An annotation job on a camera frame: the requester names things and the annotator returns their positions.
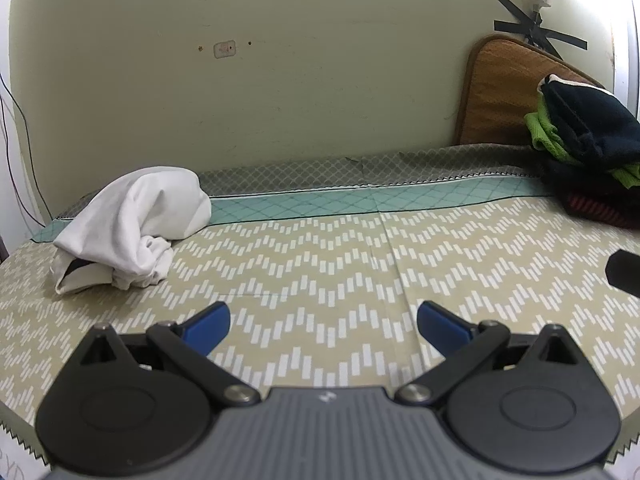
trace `pile of clothes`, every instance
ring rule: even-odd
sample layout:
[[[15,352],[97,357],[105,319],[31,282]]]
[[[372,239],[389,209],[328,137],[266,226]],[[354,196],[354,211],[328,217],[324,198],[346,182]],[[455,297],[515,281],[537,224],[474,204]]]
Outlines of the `pile of clothes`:
[[[640,228],[640,123],[613,94],[549,75],[525,122],[542,179],[569,215]]]

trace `mattress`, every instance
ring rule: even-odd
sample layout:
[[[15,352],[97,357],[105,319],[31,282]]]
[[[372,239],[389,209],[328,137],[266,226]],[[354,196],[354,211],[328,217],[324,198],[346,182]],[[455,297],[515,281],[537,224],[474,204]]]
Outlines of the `mattress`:
[[[145,289],[105,285],[57,297],[50,241],[69,218],[57,219],[0,266],[0,420],[39,456],[38,404],[92,324],[142,332],[213,301],[228,304],[232,323],[210,358],[263,396],[275,385],[392,392],[441,359],[415,327],[417,307],[433,300],[512,332],[565,325],[621,416],[632,415],[640,303],[609,286],[604,268],[619,248],[640,252],[640,237],[569,218],[526,164],[474,163],[473,150],[404,156],[378,180],[367,173],[371,160],[348,176],[334,166],[327,182],[341,185],[333,187],[304,172],[308,185],[251,182],[260,172],[249,172],[242,189],[212,198],[208,227],[175,244],[167,280]],[[527,159],[527,148],[509,150],[512,160]],[[438,157],[448,162],[434,170]]]

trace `brown cushion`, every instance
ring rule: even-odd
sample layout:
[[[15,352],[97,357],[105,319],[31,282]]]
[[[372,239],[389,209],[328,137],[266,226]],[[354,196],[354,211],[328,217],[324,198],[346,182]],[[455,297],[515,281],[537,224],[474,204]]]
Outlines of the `brown cushion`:
[[[466,66],[455,144],[528,144],[524,115],[538,107],[543,77],[602,86],[584,72],[533,46],[494,34],[476,43]]]

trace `blue gripper pad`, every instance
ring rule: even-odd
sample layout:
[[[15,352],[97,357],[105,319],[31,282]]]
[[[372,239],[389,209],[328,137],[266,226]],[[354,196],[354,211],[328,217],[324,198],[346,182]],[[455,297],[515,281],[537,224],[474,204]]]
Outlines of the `blue gripper pad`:
[[[182,323],[182,340],[198,354],[207,356],[226,337],[230,326],[229,307],[217,301]]]
[[[447,357],[468,344],[472,335],[465,326],[470,325],[469,323],[455,314],[443,311],[433,301],[424,301],[418,308],[416,321],[420,335]]]

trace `green towel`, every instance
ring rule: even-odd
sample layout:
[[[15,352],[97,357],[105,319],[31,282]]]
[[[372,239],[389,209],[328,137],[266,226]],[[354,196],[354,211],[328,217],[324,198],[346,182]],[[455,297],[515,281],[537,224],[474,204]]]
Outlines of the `green towel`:
[[[538,95],[538,111],[525,115],[524,121],[531,133],[531,143],[536,150],[539,152],[546,150],[554,159],[564,164],[584,166],[565,150],[564,142],[558,136],[558,129],[549,120],[545,98],[542,94]],[[628,164],[622,168],[611,170],[609,173],[627,189],[640,186],[640,164]]]

